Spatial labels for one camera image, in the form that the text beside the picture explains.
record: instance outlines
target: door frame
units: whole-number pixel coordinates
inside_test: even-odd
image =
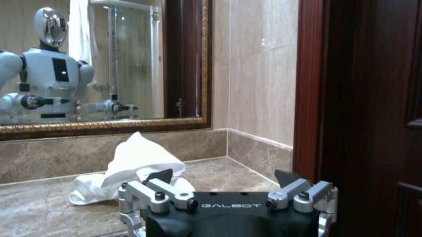
[[[326,6],[326,0],[299,0],[293,170],[313,181],[319,178]]]
[[[342,186],[357,0],[299,0],[293,170]]]

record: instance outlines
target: ornate frame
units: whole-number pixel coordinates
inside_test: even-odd
[[[213,0],[202,0],[202,117],[0,126],[0,140],[106,135],[211,127]]]

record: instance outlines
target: tile grout line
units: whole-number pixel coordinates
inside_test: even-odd
[[[231,0],[229,1],[229,111],[227,111],[227,128],[231,128]]]
[[[183,163],[193,163],[193,162],[197,162],[197,161],[207,161],[207,160],[222,159],[222,158],[227,158],[227,157],[213,157],[213,158],[206,158],[206,159],[189,160],[189,161],[186,161]],[[62,178],[71,178],[71,177],[76,178],[80,175],[104,174],[104,173],[106,173],[106,171],[98,171],[98,172],[82,173],[82,174],[70,174],[70,175],[63,175],[63,176],[51,177],[51,178],[34,179],[34,180],[26,180],[26,181],[19,181],[19,182],[12,182],[12,183],[4,183],[4,184],[0,184],[0,187],[7,186],[7,185],[26,184],[26,183],[32,183],[32,182],[38,182],[38,181],[47,181],[47,180],[55,180],[55,179],[62,179]]]
[[[55,180],[55,179],[62,179],[62,178],[71,178],[71,177],[75,177],[75,178],[76,178],[79,175],[104,174],[104,173],[106,173],[106,171],[91,172],[91,173],[83,173],[83,174],[70,174],[70,175],[58,176],[58,177],[51,177],[51,178],[34,179],[34,180],[26,180],[26,181],[14,182],[14,183],[6,183],[6,184],[0,184],[0,187],[2,187],[2,186],[7,186],[7,185],[32,183],[32,182],[38,182],[38,181]]]
[[[227,156],[189,160],[189,161],[185,161],[183,163],[193,163],[193,162],[198,162],[198,161],[207,161],[207,160],[222,159],[222,158],[227,158]]]
[[[285,149],[285,150],[293,151],[293,146],[289,146],[289,145],[286,145],[286,144],[283,144],[283,143],[279,143],[279,142],[277,142],[277,141],[274,141],[274,140],[270,140],[270,139],[267,139],[267,138],[259,137],[259,136],[257,136],[257,135],[253,135],[253,134],[250,134],[250,133],[246,133],[246,132],[239,131],[239,130],[233,129],[233,128],[229,129],[229,132],[230,132],[230,131],[231,131],[233,133],[237,133],[238,135],[241,135],[241,136],[243,136],[243,137],[247,137],[247,138],[250,138],[250,139],[258,141],[258,142],[266,143],[266,144],[269,144],[269,145],[271,145],[271,146],[275,146],[275,147],[279,147],[279,148],[282,148],[282,149]]]
[[[255,170],[253,170],[251,168],[249,168],[245,164],[242,164],[239,161],[237,161],[234,158],[227,157],[230,160],[233,160],[235,163],[238,163],[239,165],[242,165],[245,168],[247,168],[251,172],[254,172],[255,174],[258,174],[261,177],[263,177],[267,181],[270,181],[271,183],[274,183],[275,185],[279,185],[274,180],[271,180],[270,178],[267,178],[266,176],[263,176],[262,174],[259,174]]]
[[[227,129],[227,132],[226,132],[226,156],[229,157],[229,133],[230,133],[230,129]]]

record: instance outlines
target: vanity counter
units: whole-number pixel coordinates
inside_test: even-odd
[[[198,191],[274,191],[279,187],[230,158],[187,162]],[[118,201],[74,206],[75,176],[0,185],[0,237],[123,237]]]

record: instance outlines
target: metal bracket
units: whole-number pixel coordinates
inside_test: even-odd
[[[178,190],[169,183],[163,182],[161,179],[150,180],[146,185],[159,191],[165,192],[169,195],[170,201],[174,203],[178,209],[186,210],[189,213],[193,213],[198,207],[198,201],[194,199],[193,192],[183,192]]]
[[[289,184],[281,192],[270,192],[269,199],[266,201],[266,206],[269,210],[277,211],[286,209],[289,206],[289,201],[294,198],[297,194],[306,191],[311,187],[311,182],[306,179],[297,179],[291,184]]]

